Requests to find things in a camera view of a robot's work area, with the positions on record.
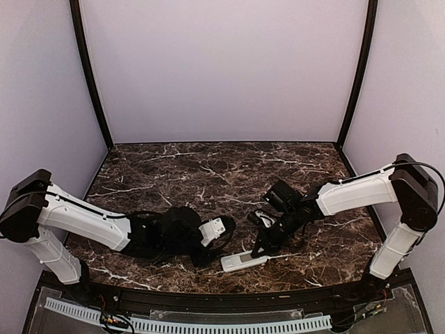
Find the white remote control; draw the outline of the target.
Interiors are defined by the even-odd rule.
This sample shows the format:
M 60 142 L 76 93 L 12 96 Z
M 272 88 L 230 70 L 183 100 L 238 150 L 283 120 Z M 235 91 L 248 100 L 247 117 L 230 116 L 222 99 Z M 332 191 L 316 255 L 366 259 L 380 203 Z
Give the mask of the white remote control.
M 226 273 L 240 271 L 266 263 L 269 256 L 253 258 L 251 251 L 224 256 L 220 259 L 222 269 Z

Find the grey battery cover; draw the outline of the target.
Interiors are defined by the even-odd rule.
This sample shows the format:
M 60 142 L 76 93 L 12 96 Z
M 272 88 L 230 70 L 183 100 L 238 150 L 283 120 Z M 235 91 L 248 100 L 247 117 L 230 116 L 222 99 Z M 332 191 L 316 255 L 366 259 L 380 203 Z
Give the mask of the grey battery cover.
M 242 263 L 249 262 L 251 260 L 253 260 L 253 258 L 251 257 L 250 254 L 240 255 L 240 261 L 242 261 Z

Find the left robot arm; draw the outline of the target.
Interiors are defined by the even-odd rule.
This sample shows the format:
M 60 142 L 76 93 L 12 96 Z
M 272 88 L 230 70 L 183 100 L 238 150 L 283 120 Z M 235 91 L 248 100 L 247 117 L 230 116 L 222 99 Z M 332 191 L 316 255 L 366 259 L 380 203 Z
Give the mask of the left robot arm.
M 98 289 L 89 269 L 53 234 L 53 228 L 91 239 L 123 255 L 146 260 L 186 255 L 199 267 L 220 254 L 212 243 L 229 231 L 226 219 L 202 221 L 190 207 L 119 214 L 84 202 L 54 184 L 39 169 L 16 184 L 1 213 L 1 237 L 24 244 L 83 303 Z

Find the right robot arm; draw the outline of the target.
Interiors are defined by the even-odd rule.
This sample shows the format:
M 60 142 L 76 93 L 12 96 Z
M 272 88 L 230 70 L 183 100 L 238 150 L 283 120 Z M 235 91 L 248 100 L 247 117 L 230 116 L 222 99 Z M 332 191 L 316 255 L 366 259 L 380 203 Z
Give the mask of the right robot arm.
M 390 277 L 399 262 L 436 225 L 443 210 L 444 201 L 438 198 L 438 186 L 427 173 L 429 168 L 429 164 L 415 161 L 409 154 L 399 154 L 394 163 L 379 170 L 326 182 L 306 194 L 278 180 L 264 200 L 281 216 L 270 226 L 259 227 L 251 256 L 277 253 L 291 235 L 309 222 L 360 207 L 396 203 L 401 216 L 371 260 L 370 275 L 355 287 L 355 296 L 369 302 L 380 293 L 381 280 Z

